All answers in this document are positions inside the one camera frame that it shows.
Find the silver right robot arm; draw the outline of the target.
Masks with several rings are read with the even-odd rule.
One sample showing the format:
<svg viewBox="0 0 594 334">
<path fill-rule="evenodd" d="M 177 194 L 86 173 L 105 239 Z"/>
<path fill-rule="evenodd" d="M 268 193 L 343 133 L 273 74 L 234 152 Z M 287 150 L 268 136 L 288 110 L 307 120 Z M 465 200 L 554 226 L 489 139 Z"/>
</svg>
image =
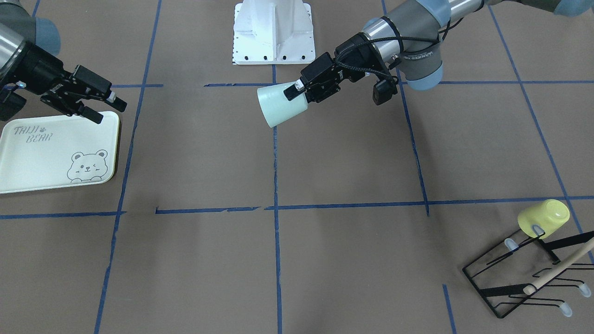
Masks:
<svg viewBox="0 0 594 334">
<path fill-rule="evenodd" d="M 77 65 L 64 69 L 58 58 L 61 36 L 53 21 L 30 15 L 19 0 L 3 0 L 0 5 L 0 118 L 9 121 L 22 110 L 26 99 L 17 93 L 25 89 L 66 116 L 82 116 L 101 123 L 103 116 L 85 106 L 84 101 L 101 101 L 119 112 L 127 102 L 112 91 L 106 78 Z"/>
</svg>

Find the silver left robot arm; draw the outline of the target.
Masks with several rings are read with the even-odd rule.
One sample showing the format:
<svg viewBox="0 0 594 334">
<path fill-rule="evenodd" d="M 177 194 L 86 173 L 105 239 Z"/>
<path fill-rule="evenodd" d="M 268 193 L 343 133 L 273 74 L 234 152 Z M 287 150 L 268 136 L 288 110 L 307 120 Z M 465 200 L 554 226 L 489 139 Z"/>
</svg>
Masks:
<svg viewBox="0 0 594 334">
<path fill-rule="evenodd" d="M 324 53 L 315 59 L 282 97 L 319 103 L 337 93 L 344 80 L 358 82 L 371 73 L 378 78 L 373 100 L 379 105 L 398 92 L 394 68 L 405 74 L 413 89 L 433 88 L 443 77 L 439 47 L 448 31 L 467 15 L 496 4 L 496 0 L 407 0 L 336 47 L 334 55 Z"/>
</svg>

